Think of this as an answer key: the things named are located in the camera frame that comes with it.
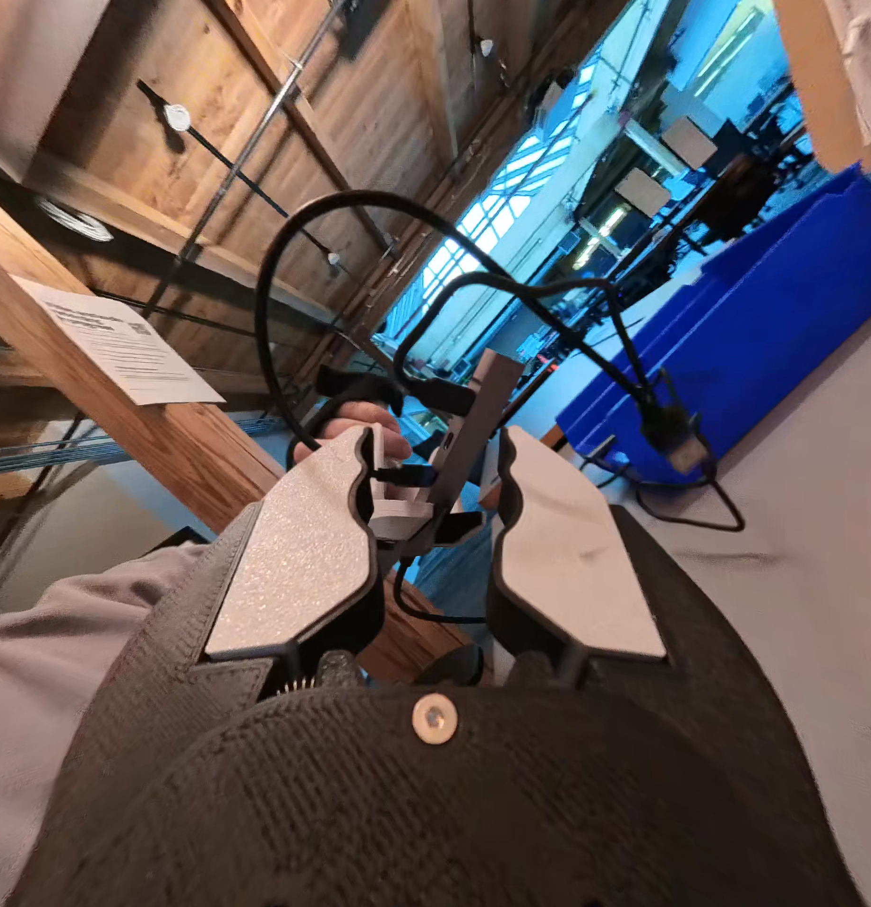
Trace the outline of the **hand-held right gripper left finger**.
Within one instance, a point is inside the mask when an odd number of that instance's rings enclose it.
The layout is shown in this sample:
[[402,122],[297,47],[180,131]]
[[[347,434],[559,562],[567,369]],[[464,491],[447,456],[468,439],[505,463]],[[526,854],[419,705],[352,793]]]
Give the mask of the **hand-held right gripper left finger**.
[[347,430],[263,499],[205,645],[213,662],[362,652],[384,624],[371,479],[382,428]]

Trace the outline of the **wooden post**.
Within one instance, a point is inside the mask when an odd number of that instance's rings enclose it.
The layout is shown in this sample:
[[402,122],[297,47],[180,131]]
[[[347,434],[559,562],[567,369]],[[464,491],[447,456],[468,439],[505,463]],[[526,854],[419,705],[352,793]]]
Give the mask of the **wooden post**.
[[[0,337],[212,531],[221,532],[246,506],[262,503],[285,476],[269,454],[212,404],[131,402],[14,277],[91,295],[0,208]],[[359,653],[369,674],[381,681],[408,682],[437,659],[474,654],[461,631],[418,623],[403,614],[388,587],[386,570],[380,572],[384,626]]]

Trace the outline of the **silver air duct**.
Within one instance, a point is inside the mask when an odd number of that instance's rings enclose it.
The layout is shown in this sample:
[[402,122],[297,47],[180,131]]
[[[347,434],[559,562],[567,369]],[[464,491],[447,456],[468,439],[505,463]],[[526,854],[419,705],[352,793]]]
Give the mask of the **silver air duct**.
[[43,195],[35,195],[34,204],[51,221],[87,240],[101,244],[114,240],[112,231],[102,221],[89,214],[68,209]]

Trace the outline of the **blue plastic bin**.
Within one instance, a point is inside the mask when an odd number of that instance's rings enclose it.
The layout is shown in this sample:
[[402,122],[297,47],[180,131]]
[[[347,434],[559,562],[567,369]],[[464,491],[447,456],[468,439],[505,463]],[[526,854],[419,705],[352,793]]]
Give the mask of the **blue plastic bin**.
[[871,317],[871,176],[853,164],[719,254],[633,344],[722,459]]

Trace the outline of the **person's left hand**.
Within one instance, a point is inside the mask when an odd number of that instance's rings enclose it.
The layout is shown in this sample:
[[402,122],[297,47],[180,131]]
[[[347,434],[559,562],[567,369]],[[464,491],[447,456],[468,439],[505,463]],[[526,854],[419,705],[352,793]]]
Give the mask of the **person's left hand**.
[[384,455],[396,462],[405,462],[412,454],[412,448],[400,431],[396,417],[386,408],[373,402],[351,401],[339,405],[335,414],[318,428],[310,429],[317,440],[332,440],[349,428],[378,425],[384,439]]

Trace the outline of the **wooden document board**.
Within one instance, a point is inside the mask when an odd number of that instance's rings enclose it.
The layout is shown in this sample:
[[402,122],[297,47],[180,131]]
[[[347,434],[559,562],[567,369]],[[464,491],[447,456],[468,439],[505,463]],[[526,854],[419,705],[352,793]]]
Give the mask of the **wooden document board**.
[[773,5],[816,160],[830,173],[855,163],[871,173],[871,138],[864,135],[826,3],[775,1]]

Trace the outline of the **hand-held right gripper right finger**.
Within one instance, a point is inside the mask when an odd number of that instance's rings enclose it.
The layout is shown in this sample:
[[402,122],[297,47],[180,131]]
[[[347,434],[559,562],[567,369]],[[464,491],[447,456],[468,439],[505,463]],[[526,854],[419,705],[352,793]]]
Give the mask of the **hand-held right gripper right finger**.
[[661,663],[667,651],[611,505],[518,426],[501,431],[487,629],[511,656]]

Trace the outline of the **grey USB hub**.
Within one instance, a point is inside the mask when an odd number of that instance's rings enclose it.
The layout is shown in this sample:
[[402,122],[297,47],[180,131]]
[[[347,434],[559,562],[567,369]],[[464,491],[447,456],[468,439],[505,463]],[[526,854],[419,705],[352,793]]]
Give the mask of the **grey USB hub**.
[[436,479],[427,491],[427,502],[433,505],[434,517],[441,518],[452,511],[511,400],[522,371],[523,364],[515,358],[489,348],[484,352],[467,386],[475,392],[475,400],[468,414],[450,419],[444,440],[430,461]]

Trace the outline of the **white paper notice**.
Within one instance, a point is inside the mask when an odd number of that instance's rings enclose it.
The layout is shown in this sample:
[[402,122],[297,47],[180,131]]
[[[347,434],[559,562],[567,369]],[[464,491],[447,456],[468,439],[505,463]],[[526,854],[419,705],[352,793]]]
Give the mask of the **white paper notice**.
[[14,281],[70,341],[138,406],[220,404],[215,391],[156,330],[123,303]]

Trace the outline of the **pale display board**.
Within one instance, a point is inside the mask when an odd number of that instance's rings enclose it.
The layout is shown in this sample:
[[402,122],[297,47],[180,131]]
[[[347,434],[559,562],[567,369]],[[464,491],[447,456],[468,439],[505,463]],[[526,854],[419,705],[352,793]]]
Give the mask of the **pale display board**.
[[717,153],[717,144],[688,116],[676,119],[660,139],[692,171],[704,169]]
[[655,217],[672,199],[668,188],[634,168],[614,187],[617,195],[648,218]]

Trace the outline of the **person's left forearm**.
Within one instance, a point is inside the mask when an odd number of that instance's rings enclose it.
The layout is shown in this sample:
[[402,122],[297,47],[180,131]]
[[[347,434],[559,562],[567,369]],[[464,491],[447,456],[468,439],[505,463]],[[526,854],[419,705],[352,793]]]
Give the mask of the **person's left forearm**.
[[0,615],[0,905],[105,674],[152,607],[209,548],[188,543],[65,578],[32,608]]

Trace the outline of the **printed instruction sheets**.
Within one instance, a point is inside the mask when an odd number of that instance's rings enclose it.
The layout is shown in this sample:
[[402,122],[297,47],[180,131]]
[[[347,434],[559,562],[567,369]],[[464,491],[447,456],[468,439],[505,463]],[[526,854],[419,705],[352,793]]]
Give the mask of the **printed instruction sheets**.
[[826,1],[866,142],[871,143],[871,1]]

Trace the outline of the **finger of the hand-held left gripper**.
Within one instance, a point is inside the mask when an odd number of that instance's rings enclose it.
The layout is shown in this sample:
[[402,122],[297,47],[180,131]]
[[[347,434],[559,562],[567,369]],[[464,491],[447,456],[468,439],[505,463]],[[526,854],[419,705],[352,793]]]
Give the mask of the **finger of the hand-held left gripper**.
[[427,463],[396,462],[384,455],[382,429],[373,431],[369,527],[380,542],[410,539],[434,516],[429,489],[435,472]]
[[[475,509],[461,501],[466,483],[478,488]],[[502,481],[497,459],[490,453],[450,454],[435,481],[435,547],[452,549],[487,529],[494,548],[505,526],[498,515]]]

